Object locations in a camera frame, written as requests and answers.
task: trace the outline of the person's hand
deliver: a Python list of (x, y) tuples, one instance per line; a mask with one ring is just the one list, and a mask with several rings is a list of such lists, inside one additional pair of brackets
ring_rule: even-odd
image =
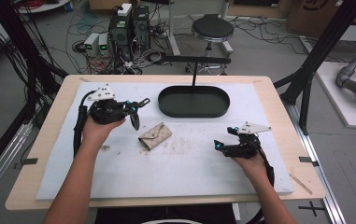
[(82, 132), (82, 146), (99, 149), (106, 141), (110, 132), (122, 125), (125, 119), (109, 124), (98, 124), (91, 116), (88, 116)]
[(263, 181), (266, 179), (268, 181), (267, 172), (265, 171), (265, 164), (259, 153), (256, 156), (245, 159), (245, 158), (232, 158), (244, 171), (248, 179), (253, 183), (253, 181)]

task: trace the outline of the cardboard box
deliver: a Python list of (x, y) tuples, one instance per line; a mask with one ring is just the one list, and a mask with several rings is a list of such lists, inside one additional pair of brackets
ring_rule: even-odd
[(112, 9), (120, 7), (123, 3), (131, 3), (131, 0), (90, 0), (91, 9)]
[(295, 0), (286, 29), (289, 33), (320, 37), (338, 10), (336, 1)]
[(235, 5), (234, 1), (228, 7), (229, 16), (286, 18), (292, 6), (292, 0), (279, 0), (277, 7), (256, 7)]

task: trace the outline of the small beige packet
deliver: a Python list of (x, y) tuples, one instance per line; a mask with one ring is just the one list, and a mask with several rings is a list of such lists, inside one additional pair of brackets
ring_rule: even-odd
[(146, 150), (150, 151), (160, 145), (168, 137), (172, 135), (172, 132), (164, 125), (163, 122), (157, 124), (154, 128), (151, 128), (147, 132), (139, 136), (140, 143)]

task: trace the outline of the aluminum extrusion rail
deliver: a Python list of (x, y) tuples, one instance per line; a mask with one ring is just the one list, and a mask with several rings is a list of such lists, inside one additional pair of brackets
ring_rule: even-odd
[(29, 122), (28, 124), (23, 124), (19, 130), (12, 137), (7, 148), (4, 150), (3, 154), (0, 156), (0, 179), (3, 177), (7, 168), (14, 160), (17, 153), (20, 151), (23, 143), (26, 141), (30, 132), (32, 131), (33, 124)]
[(318, 166), (316, 166), (314, 168), (318, 174), (318, 177), (320, 178), (320, 182), (322, 183), (323, 187), (326, 189), (326, 196), (322, 200), (326, 207), (329, 218), (331, 219), (332, 223), (334, 223), (334, 224), (347, 223), (343, 217), (340, 207), (338, 206), (337, 200), (335, 199), (335, 196), (333, 194), (331, 186), (329, 185), (326, 175), (323, 172), (322, 166), (320, 165), (320, 161), (318, 159), (315, 148), (312, 146), (309, 136), (305, 135), (303, 133), (303, 130), (300, 128), (300, 125), (299, 125), (300, 112), (297, 111), (297, 108), (295, 105), (287, 105), (286, 103), (284, 103), (284, 105), (285, 105), (286, 111), (288, 112), (289, 116), (291, 117), (294, 128), (297, 131), (297, 134), (299, 135), (299, 138), (301, 139), (303, 146), (306, 149), (306, 152), (308, 153), (308, 156), (311, 158), (311, 161), (316, 161), (318, 163)]

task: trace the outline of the person's arm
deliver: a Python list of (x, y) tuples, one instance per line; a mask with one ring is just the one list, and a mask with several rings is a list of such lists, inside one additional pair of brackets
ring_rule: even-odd
[(250, 159), (233, 158), (233, 160), (242, 168), (255, 188), (263, 210), (265, 223), (296, 223), (293, 216), (270, 184), (262, 157), (257, 154)]
[(43, 223), (85, 223), (96, 156), (109, 133), (124, 122), (125, 119), (101, 125), (88, 117), (83, 130), (81, 146)]

